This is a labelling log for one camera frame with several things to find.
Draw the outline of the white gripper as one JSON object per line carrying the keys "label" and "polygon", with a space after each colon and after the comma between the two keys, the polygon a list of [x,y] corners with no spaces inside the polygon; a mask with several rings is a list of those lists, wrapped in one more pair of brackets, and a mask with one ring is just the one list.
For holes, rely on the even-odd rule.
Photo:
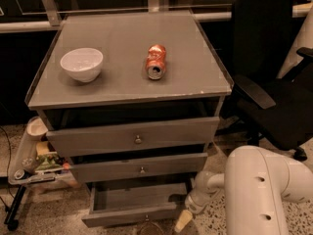
{"label": "white gripper", "polygon": [[174,227],[176,233],[180,233],[193,219],[193,214],[201,213],[213,198],[212,194],[192,190],[185,199],[186,210],[182,210]]}

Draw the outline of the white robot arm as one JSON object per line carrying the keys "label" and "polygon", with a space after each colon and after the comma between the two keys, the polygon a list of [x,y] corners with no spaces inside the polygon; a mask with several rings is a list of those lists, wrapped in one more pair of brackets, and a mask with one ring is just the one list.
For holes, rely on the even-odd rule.
{"label": "white robot arm", "polygon": [[200,171],[174,231],[179,233],[215,198],[225,194],[227,235],[289,235],[283,202],[313,197],[313,172],[302,162],[256,146],[228,157],[225,171]]}

